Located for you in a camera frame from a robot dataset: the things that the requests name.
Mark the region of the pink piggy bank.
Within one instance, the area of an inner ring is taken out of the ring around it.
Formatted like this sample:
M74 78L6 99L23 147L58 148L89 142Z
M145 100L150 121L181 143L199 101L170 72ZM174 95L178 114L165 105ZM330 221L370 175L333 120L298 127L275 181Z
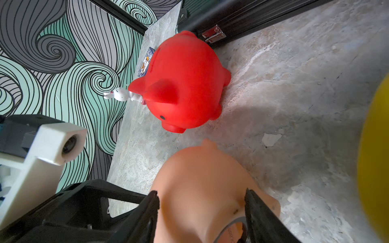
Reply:
M175 153L152 190L160 200L156 243L236 243L243 240L245 194L252 189L277 216L280 203L262 191L233 157L206 139Z

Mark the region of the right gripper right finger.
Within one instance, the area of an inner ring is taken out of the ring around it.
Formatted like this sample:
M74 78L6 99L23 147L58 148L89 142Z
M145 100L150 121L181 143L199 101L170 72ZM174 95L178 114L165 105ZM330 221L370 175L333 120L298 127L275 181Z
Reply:
M245 194L247 243L298 243L264 201L251 189Z

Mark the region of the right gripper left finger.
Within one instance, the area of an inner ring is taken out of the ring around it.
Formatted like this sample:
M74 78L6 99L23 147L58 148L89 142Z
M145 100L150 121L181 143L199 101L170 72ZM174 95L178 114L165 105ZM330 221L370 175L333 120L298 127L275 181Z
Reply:
M110 243L152 243L155 238L160 200L155 190L151 191L140 205L125 219L119 230L110 238Z

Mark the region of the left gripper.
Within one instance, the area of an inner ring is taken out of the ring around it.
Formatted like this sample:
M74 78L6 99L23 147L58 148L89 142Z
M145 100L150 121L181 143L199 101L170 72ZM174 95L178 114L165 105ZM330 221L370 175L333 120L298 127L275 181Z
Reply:
M33 229L64 233L66 238L76 232L109 238L122 226L129 212L112 217L109 200L139 204L146 196L129 191L102 179L76 183L56 193L19 219L1 230L2 243L15 243Z

